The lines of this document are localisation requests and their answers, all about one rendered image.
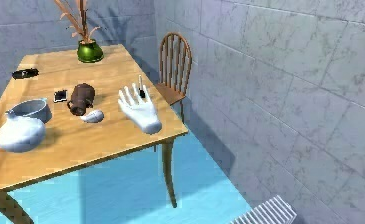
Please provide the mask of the dark brown kettle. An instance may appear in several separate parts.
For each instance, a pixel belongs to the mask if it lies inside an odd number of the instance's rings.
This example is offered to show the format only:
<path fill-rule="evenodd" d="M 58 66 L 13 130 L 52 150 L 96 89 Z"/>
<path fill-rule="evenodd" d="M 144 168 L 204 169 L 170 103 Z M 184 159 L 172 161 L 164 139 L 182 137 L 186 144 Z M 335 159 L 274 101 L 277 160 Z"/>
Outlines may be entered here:
<path fill-rule="evenodd" d="M 67 103 L 70 112 L 75 116 L 83 116 L 87 108 L 93 107 L 95 89 L 87 84 L 82 83 L 74 87 L 71 99 Z"/>

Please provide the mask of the light wooden table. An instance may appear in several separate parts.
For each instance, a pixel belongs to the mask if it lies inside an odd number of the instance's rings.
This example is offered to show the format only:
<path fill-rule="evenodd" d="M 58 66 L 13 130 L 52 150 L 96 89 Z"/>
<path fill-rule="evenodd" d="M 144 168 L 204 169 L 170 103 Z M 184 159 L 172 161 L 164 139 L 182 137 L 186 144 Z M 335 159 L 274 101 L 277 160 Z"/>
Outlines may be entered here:
<path fill-rule="evenodd" d="M 8 193 L 71 171 L 86 168 L 153 145 L 162 146 L 163 172 L 169 197 L 176 206 L 171 174 L 174 140 L 188 133 L 162 95 L 144 74 L 128 50 L 121 44 L 104 46 L 104 58 L 97 63 L 82 63 L 74 50 L 26 55 L 21 69 L 36 68 L 39 75 L 30 79 L 12 79 L 0 97 L 0 126 L 4 112 L 25 100 L 46 97 L 80 83 L 94 87 L 94 106 L 104 120 L 87 124 L 72 115 L 64 103 L 49 103 L 52 118 L 46 138 L 37 148 L 25 153 L 0 149 L 0 212 L 14 224 L 33 224 L 33 220 Z M 150 92 L 162 129 L 147 135 L 128 120 L 118 105 L 118 90 L 136 83 L 138 78 Z"/>

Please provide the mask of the white pen with black tip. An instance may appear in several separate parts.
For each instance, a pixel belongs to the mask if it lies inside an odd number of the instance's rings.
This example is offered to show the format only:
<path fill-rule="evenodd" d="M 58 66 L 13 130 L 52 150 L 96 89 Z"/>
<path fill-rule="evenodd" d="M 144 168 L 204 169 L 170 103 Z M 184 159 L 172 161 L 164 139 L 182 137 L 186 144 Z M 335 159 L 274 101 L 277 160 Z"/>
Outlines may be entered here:
<path fill-rule="evenodd" d="M 146 97 L 145 91 L 143 90 L 143 82 L 142 82 L 142 75 L 139 75 L 138 77 L 138 81 L 139 81 L 139 95 L 142 99 L 144 99 Z"/>

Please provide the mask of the brown wooden spindle chair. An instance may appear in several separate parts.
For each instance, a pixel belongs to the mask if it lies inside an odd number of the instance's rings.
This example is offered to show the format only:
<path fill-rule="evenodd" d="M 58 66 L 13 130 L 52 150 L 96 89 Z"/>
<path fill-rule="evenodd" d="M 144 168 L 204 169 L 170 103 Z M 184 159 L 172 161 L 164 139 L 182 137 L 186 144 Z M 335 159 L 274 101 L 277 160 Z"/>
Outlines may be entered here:
<path fill-rule="evenodd" d="M 170 105 L 180 104 L 184 119 L 183 99 L 186 97 L 192 70 L 192 52 L 185 37 L 178 32 L 168 32 L 159 46 L 159 80 L 156 89 Z"/>

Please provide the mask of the grey blue bowl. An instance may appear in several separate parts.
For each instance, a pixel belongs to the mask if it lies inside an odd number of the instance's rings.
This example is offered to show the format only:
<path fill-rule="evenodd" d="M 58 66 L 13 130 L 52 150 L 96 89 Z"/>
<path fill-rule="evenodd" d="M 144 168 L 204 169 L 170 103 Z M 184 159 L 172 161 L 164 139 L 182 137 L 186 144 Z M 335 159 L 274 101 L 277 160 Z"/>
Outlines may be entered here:
<path fill-rule="evenodd" d="M 51 118 L 52 113 L 46 98 L 38 98 L 23 101 L 12 108 L 16 116 L 40 119 L 46 124 Z"/>

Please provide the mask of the small black phone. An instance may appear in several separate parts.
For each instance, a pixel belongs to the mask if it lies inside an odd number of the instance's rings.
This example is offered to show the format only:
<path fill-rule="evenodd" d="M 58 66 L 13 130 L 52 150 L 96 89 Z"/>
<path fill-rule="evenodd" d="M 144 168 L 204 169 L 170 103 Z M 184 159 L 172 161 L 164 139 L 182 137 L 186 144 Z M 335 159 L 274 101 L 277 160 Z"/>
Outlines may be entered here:
<path fill-rule="evenodd" d="M 57 91 L 54 93 L 54 103 L 57 102 L 64 102 L 67 100 L 67 91 L 66 90 L 61 90 L 61 91 Z"/>

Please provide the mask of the black remote control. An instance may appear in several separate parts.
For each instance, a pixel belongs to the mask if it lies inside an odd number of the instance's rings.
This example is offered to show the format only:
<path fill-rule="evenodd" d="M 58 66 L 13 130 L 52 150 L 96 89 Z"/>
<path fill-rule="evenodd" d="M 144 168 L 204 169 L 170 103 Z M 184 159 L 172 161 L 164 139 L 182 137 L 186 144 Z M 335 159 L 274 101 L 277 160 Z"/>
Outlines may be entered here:
<path fill-rule="evenodd" d="M 37 76 L 39 71 L 36 68 L 22 69 L 12 73 L 14 79 L 26 79 Z"/>

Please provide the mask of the white hand sculpture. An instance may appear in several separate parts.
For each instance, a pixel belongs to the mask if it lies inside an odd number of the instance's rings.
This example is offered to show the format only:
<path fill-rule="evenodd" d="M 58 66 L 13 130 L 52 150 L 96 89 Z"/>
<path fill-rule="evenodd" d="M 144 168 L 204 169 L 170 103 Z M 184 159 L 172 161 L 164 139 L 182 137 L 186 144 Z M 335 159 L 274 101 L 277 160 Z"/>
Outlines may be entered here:
<path fill-rule="evenodd" d="M 147 87 L 142 86 L 145 99 L 139 95 L 138 87 L 132 84 L 134 94 L 125 86 L 118 91 L 118 104 L 121 111 L 136 125 L 143 133 L 155 134 L 162 129 L 162 123 L 158 117 L 156 108 L 151 100 Z"/>

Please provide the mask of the dry plant in green pot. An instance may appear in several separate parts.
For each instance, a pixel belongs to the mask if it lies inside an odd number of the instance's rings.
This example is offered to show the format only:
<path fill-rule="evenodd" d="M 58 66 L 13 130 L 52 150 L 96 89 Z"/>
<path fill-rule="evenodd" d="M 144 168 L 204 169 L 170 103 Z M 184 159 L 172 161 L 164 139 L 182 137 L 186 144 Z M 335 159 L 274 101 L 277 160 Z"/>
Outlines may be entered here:
<path fill-rule="evenodd" d="M 75 6 L 69 0 L 53 0 L 61 11 L 60 18 L 67 18 L 70 22 L 68 29 L 73 29 L 71 36 L 78 37 L 77 58 L 83 63 L 95 63 L 104 58 L 102 48 L 92 38 L 93 33 L 100 29 L 95 26 L 89 29 L 87 23 L 87 0 L 74 0 Z"/>

